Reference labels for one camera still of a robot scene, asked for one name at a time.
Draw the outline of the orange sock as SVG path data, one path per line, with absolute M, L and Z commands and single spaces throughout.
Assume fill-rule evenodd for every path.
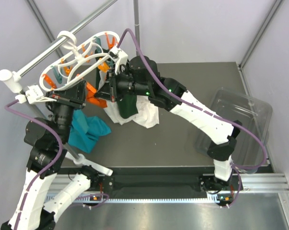
M 106 100 L 95 98 L 94 95 L 95 93 L 93 93 L 92 91 L 88 91 L 86 95 L 86 101 L 100 108 L 103 108 L 103 109 L 106 108 L 107 107 Z

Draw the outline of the white clip hanger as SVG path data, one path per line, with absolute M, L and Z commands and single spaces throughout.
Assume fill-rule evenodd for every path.
M 67 32 L 67 31 L 61 31 L 59 33 L 59 35 L 68 35 L 68 38 L 72 39 L 73 43 L 71 43 L 70 41 L 67 41 L 66 43 L 63 44 L 63 46 L 66 49 L 70 49 L 70 52 L 67 53 L 66 55 L 64 55 L 63 57 L 61 57 L 60 59 L 56 60 L 52 64 L 50 64 L 48 67 L 46 67 L 43 70 L 43 72 L 39 78 L 39 85 L 40 85 L 41 89 L 46 91 L 46 92 L 49 92 L 52 89 L 54 89 L 53 86 L 51 86 L 51 88 L 49 89 L 44 85 L 44 78 L 50 70 L 52 70 L 53 68 L 56 68 L 58 75 L 67 79 L 67 85 L 59 88 L 60 90 L 66 89 L 68 86 L 70 86 L 76 80 L 72 80 L 72 83 L 70 83 L 71 76 L 63 75 L 60 72 L 60 70 L 63 67 L 72 66 L 75 63 L 77 63 L 76 67 L 79 67 L 80 65 L 84 64 L 85 62 L 88 62 L 92 58 L 106 56 L 106 53 L 103 53 L 103 52 L 100 55 L 93 54 L 93 53 L 91 53 L 91 55 L 89 55 L 89 52 L 91 51 L 93 46 L 102 50 L 102 47 L 95 42 L 96 39 L 99 38 L 100 36 L 111 35 L 112 37 L 114 37 L 114 43 L 113 43 L 114 46 L 117 46 L 118 42 L 120 41 L 120 36 L 117 33 L 112 32 L 112 31 L 102 31 L 102 32 L 99 32 L 97 34 L 94 34 L 89 39 L 84 41 L 81 45 L 76 46 L 75 45 L 75 43 L 77 42 L 77 40 L 75 40 L 76 37 L 75 36 L 69 37 L 69 34 L 70 34 L 70 32 Z

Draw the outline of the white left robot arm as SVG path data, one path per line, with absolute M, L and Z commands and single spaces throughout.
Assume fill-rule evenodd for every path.
M 13 217 L 1 225 L 2 230 L 52 230 L 62 213 L 86 190 L 99 186 L 98 172 L 84 165 L 74 179 L 61 190 L 54 200 L 45 202 L 53 180 L 61 169 L 67 150 L 73 114 L 85 106 L 86 81 L 74 86 L 46 93 L 50 119 L 33 118 L 11 109 L 15 100 L 5 106 L 11 113 L 29 120 L 24 142 L 32 146 L 26 165 L 25 183 Z

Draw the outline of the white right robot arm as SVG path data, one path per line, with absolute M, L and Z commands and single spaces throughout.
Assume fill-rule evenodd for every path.
M 211 140 L 207 154 L 213 159 L 216 187 L 224 190 L 232 184 L 231 155 L 240 133 L 235 127 L 241 124 L 239 121 L 222 121 L 180 82 L 161 77 L 156 62 L 148 57 L 137 56 L 109 69 L 95 97 L 114 103 L 132 95 L 147 97 L 154 106 L 182 117 L 204 132 Z

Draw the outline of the white and green shirt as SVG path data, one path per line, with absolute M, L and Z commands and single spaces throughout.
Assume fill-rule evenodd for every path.
M 128 59 L 126 65 L 121 65 L 120 73 L 130 68 L 144 68 L 147 70 L 139 56 L 131 60 Z M 101 77 L 98 89 L 100 89 L 104 83 L 108 82 L 108 71 L 104 77 Z M 155 89 L 157 89 L 156 83 L 154 83 L 153 91 Z M 134 121 L 140 126 L 151 128 L 159 124 L 159 112 L 158 108 L 150 103 L 150 96 L 125 95 L 121 100 L 116 102 L 106 101 L 107 107 L 104 111 L 114 123 L 123 125 Z

